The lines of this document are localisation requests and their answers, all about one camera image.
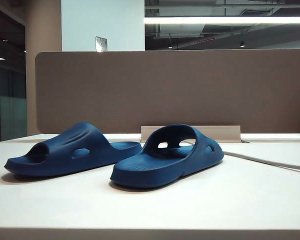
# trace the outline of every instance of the wall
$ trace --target wall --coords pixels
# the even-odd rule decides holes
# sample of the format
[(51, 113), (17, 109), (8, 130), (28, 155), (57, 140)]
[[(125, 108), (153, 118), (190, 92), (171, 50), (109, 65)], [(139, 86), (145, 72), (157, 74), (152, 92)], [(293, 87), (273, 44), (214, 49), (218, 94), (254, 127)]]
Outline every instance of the wall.
[(43, 52), (35, 64), (43, 133), (82, 121), (103, 133), (173, 123), (300, 133), (300, 49)]
[(27, 133), (37, 128), (35, 58), (40, 52), (62, 50), (61, 1), (29, 0), (25, 17)]
[(95, 37), (108, 51), (145, 50), (145, 1), (61, 0), (62, 50), (95, 51)]

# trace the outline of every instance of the ceiling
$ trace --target ceiling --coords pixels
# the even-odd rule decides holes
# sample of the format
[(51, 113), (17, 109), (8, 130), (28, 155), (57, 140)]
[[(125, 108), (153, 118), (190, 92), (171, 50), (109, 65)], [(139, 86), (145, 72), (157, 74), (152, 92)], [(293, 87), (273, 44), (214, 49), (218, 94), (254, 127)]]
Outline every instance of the ceiling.
[[(145, 17), (300, 16), (300, 0), (145, 0)], [(146, 24), (146, 50), (179, 50), (277, 27), (274, 24)]]

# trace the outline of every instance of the blue slide sandal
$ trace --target blue slide sandal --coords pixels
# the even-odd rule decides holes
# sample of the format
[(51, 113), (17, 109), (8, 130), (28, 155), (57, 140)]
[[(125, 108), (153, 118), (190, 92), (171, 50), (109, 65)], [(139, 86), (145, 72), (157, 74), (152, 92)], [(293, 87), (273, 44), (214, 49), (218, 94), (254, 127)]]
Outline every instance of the blue slide sandal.
[(8, 159), (4, 167), (18, 175), (52, 177), (114, 164), (141, 150), (139, 142), (109, 143), (96, 127), (80, 122), (37, 143), (26, 155)]
[[(186, 139), (195, 139), (195, 144), (179, 146)], [(167, 147), (158, 148), (164, 142)], [(157, 188), (216, 165), (223, 157), (215, 140), (195, 127), (173, 124), (153, 132), (139, 154), (115, 164), (110, 179), (130, 188)]]

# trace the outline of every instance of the white wall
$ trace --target white wall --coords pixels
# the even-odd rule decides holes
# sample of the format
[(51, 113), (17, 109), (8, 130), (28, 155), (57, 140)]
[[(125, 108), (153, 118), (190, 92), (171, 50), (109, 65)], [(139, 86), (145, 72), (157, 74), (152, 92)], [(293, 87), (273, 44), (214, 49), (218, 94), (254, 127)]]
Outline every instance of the white wall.
[(95, 51), (95, 37), (108, 51), (145, 50), (145, 1), (61, 0), (62, 51)]

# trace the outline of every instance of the desk divider panel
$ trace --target desk divider panel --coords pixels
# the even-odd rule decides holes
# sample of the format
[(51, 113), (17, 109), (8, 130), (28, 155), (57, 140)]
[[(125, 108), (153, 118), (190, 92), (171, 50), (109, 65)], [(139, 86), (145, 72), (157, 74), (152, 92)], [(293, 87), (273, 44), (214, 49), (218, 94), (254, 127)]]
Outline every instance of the desk divider panel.
[(81, 121), (104, 133), (173, 123), (300, 133), (300, 49), (42, 52), (35, 68), (42, 133)]

